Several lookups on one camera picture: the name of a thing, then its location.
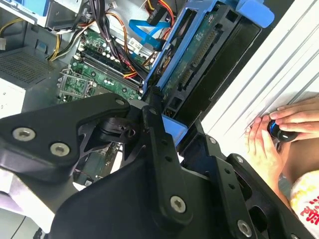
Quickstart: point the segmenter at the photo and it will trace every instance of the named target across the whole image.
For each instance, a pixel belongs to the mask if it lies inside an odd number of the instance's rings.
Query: black knob
[[[281,130],[279,125],[277,125],[274,120],[269,122],[267,130],[273,138],[278,139],[280,142],[290,142],[298,136],[298,132],[288,132]]]

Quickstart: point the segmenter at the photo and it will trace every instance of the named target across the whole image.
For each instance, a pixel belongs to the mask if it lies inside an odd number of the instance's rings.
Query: hand
[[[267,132],[269,116],[256,118],[245,133],[249,162],[261,178],[274,190],[278,190],[278,180],[288,158],[290,143],[285,144],[282,155],[276,151],[271,136]]]
[[[319,137],[319,97],[279,107],[270,114],[284,131],[300,132],[296,140]]]

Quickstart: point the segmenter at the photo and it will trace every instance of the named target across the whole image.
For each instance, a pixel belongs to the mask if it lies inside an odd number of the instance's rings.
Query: white plastic surface
[[[319,1],[295,1],[203,120],[225,155],[245,156],[255,117],[319,93]]]
[[[0,119],[21,113],[25,90],[0,78]]]

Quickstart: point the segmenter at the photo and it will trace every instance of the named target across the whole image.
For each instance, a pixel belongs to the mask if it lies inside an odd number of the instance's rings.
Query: power supply vent
[[[43,62],[23,51],[0,55],[0,72],[5,72],[28,85],[45,78],[53,70],[54,67],[48,62]]]

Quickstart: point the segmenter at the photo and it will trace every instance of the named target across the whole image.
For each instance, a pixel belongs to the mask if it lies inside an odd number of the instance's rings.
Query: silver screw
[[[116,103],[118,103],[119,105],[122,105],[122,106],[125,105],[125,102],[122,101],[122,100],[116,99],[115,101],[116,101]]]
[[[154,114],[154,115],[157,115],[156,110],[155,110],[155,109],[153,109],[153,108],[150,108],[150,112],[151,112],[152,114]]]
[[[249,225],[247,222],[243,220],[238,220],[237,222],[238,229],[242,234],[244,234],[247,238],[250,238],[253,235],[253,232],[251,231]]]
[[[35,138],[35,132],[34,132],[34,130],[32,130],[30,128],[21,127],[21,128],[16,128],[12,132],[12,136],[16,140],[27,142],[27,141],[33,140]]]
[[[241,157],[237,156],[236,158],[237,158],[237,161],[238,161],[238,162],[240,162],[240,163],[243,163],[243,162],[244,162],[244,160],[243,160]]]
[[[179,196],[172,196],[170,198],[170,205],[178,213],[184,213],[186,211],[186,204]]]
[[[299,237],[297,237],[295,234],[291,234],[291,238],[292,239],[299,239]]]
[[[213,138],[209,138],[210,142],[213,143],[213,144],[216,144],[216,140],[213,139]]]
[[[54,143],[51,145],[50,151],[55,156],[63,157],[70,153],[70,148],[64,143]]]

